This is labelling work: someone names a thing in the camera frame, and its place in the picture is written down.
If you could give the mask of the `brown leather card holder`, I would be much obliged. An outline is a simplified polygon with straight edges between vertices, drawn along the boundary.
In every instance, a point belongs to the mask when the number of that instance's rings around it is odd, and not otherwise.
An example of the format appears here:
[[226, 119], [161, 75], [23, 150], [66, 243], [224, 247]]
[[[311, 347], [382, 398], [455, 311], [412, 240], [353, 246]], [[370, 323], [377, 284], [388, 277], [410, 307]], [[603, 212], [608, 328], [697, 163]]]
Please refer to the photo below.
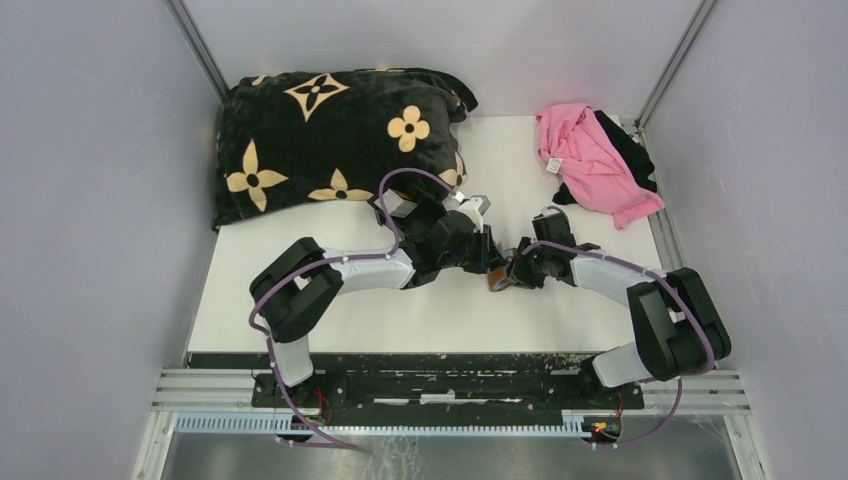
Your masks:
[[502, 251], [504, 264], [494, 268], [486, 276], [487, 288], [490, 292], [501, 292], [514, 284], [514, 282], [510, 279], [508, 269], [514, 260], [515, 255], [516, 250], [514, 248]]

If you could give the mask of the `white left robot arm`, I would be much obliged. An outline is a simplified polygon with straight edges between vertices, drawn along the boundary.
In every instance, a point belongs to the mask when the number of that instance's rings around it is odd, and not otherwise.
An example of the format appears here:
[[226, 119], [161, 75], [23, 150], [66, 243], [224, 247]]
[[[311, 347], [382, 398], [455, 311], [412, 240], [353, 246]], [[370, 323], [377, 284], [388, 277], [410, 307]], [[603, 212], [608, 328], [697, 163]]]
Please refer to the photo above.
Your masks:
[[505, 266], [491, 229], [468, 215], [411, 214], [398, 224], [396, 244], [370, 251], [292, 244], [250, 284], [250, 325], [266, 338], [276, 392], [291, 406], [313, 397], [309, 333], [339, 296], [364, 290], [418, 288], [452, 268], [485, 275]]

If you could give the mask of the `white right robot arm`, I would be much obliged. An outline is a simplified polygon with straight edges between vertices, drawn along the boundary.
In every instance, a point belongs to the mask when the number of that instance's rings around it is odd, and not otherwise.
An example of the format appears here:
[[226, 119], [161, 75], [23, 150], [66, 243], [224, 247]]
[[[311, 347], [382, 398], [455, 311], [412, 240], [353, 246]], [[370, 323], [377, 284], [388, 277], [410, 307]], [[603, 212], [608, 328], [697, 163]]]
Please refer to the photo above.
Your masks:
[[561, 211], [533, 218], [507, 269], [510, 282], [540, 289], [549, 279], [593, 291], [627, 308], [632, 342], [580, 363], [577, 392], [591, 408], [644, 380], [703, 374], [732, 350], [730, 336], [698, 272], [651, 270], [592, 243], [579, 244]]

